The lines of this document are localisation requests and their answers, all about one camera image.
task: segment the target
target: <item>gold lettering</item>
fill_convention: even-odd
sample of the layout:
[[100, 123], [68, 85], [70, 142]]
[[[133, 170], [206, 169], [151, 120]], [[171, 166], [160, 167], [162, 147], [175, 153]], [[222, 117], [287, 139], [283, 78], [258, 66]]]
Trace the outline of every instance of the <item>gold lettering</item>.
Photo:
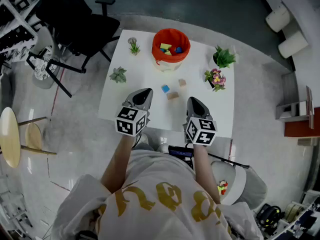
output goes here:
[[220, 219], [221, 211], [220, 211], [220, 209], [218, 208], [218, 206], [215, 208], [214, 212], [215, 212], [216, 215], [218, 216], [218, 219]]
[[127, 204], [129, 200], [125, 199], [124, 192], [132, 192], [135, 193], [139, 199], [140, 206], [148, 211], [152, 209], [152, 207], [156, 204], [155, 202], [151, 202], [147, 200], [145, 193], [136, 186], [131, 186], [132, 184], [136, 183], [133, 182], [122, 189], [119, 189], [117, 192], [114, 193], [115, 202], [118, 207], [118, 217], [120, 217], [126, 210]]
[[[167, 194], [165, 185], [169, 185]], [[168, 207], [171, 211], [175, 211], [177, 206], [182, 203], [181, 190], [175, 185], [171, 185], [168, 182], [161, 182], [155, 186], [158, 193], [158, 198], [161, 204]], [[172, 197], [176, 195], [178, 201], [175, 201]]]
[[95, 230], [97, 232], [97, 235], [99, 234], [100, 232], [100, 221], [101, 221], [101, 218], [102, 218], [102, 215], [104, 215], [105, 211], [106, 211], [106, 208], [107, 208], [107, 205], [106, 204], [102, 204], [100, 205], [100, 207], [98, 208], [98, 213], [99, 213], [99, 218], [97, 219], [96, 221], [96, 225], [95, 225]]
[[[204, 221], [205, 219], [207, 219], [211, 213], [214, 213], [214, 201], [212, 200], [212, 198], [204, 191], [197, 191], [193, 194], [193, 199], [195, 201], [195, 206], [191, 209], [191, 215], [194, 218], [194, 220], [196, 222], [200, 222], [200, 221]], [[207, 215], [205, 215], [202, 212], [201, 209], [201, 205], [202, 203], [208, 200], [209, 201], [209, 208], [208, 208], [208, 213]]]

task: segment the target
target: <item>gray floor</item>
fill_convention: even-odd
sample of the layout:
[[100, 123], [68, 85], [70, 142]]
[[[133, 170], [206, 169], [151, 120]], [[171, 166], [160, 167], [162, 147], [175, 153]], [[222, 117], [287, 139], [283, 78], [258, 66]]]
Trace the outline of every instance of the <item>gray floor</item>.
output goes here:
[[[95, 0], [85, 0], [94, 13], [102, 9]], [[265, 23], [269, 14], [261, 0], [116, 0], [108, 6], [111, 15], [144, 15], [171, 19], [220, 32], [271, 56], [286, 68], [281, 43]]]
[[[217, 44], [236, 53], [234, 65], [235, 96], [232, 132], [232, 154], [235, 161], [251, 165], [265, 181], [268, 195], [265, 202], [282, 209], [291, 201], [299, 201], [308, 175], [312, 148], [297, 146], [297, 140], [284, 137], [283, 123], [275, 120], [275, 108], [282, 102], [281, 75], [288, 72], [262, 52], [226, 35], [170, 19], [122, 15], [122, 29], [156, 32], [173, 27], [193, 41], [211, 46]], [[112, 57], [117, 42], [104, 50]], [[84, 56], [71, 56], [67, 63], [79, 68]], [[12, 169], [0, 157], [1, 173], [8, 174], [8, 188], [23, 193], [32, 236], [42, 237], [49, 229], [61, 202], [83, 174], [102, 176], [120, 140], [114, 123], [98, 118], [98, 109], [109, 62], [101, 55], [92, 57], [86, 74], [65, 70], [61, 82], [72, 93], [69, 98], [59, 89], [43, 90], [32, 84], [33, 71], [24, 63], [13, 67], [16, 92], [13, 111], [18, 122], [47, 116], [38, 123], [43, 134], [43, 149], [53, 155], [21, 151], [18, 168]], [[24, 145], [25, 127], [20, 128]], [[161, 138], [170, 145], [183, 146], [184, 134], [146, 128], [151, 144]], [[209, 152], [225, 157], [230, 140], [217, 137]]]

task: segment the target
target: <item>trash can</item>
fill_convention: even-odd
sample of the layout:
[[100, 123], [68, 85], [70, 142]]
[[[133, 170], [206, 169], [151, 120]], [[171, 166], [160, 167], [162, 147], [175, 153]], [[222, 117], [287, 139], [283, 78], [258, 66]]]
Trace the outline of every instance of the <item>trash can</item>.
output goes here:
[[[165, 54], [160, 50], [161, 44], [171, 45], [169, 51], [172, 55]], [[176, 53], [176, 48], [180, 47], [182, 52]], [[182, 64], [190, 51], [190, 41], [181, 31], [174, 28], [166, 28], [155, 34], [152, 42], [152, 55], [154, 66], [162, 71], [175, 71]]]

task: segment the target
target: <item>wooden stool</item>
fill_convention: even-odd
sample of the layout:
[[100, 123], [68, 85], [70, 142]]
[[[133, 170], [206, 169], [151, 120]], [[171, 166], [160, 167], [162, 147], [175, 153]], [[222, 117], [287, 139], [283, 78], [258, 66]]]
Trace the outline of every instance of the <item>wooden stool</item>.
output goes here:
[[[6, 107], [0, 117], [0, 146], [3, 157], [12, 168], [18, 167], [20, 161], [20, 148], [33, 153], [56, 155], [57, 153], [41, 150], [42, 136], [39, 127], [33, 123], [47, 117], [40, 117], [17, 123], [15, 113], [10, 107]], [[20, 145], [19, 126], [28, 125], [25, 133], [27, 146]]]

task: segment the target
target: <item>potted plant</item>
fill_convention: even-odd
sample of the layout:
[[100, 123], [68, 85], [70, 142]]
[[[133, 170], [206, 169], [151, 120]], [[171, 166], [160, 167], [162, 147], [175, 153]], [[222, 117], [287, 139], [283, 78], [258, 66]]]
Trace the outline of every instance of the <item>potted plant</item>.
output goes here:
[[128, 43], [130, 44], [130, 52], [136, 56], [140, 52], [139, 46], [137, 45], [137, 39], [131, 37], [128, 39]]
[[211, 68], [214, 68], [216, 64], [219, 69], [229, 68], [231, 63], [236, 62], [236, 56], [229, 52], [229, 49], [222, 49], [219, 45], [215, 48], [216, 52], [213, 54], [212, 59], [209, 63]]
[[114, 68], [113, 73], [110, 75], [110, 79], [115, 81], [116, 83], [118, 83], [118, 82], [126, 83], [127, 78], [124, 75], [125, 72], [126, 72], [126, 70], [123, 69], [122, 67], [118, 67], [117, 69]]
[[212, 69], [211, 71], [206, 71], [204, 73], [205, 75], [205, 82], [209, 82], [209, 84], [212, 87], [212, 91], [219, 91], [219, 90], [225, 90], [225, 84], [226, 84], [226, 77], [221, 74], [221, 70], [218, 70], [216, 68]]

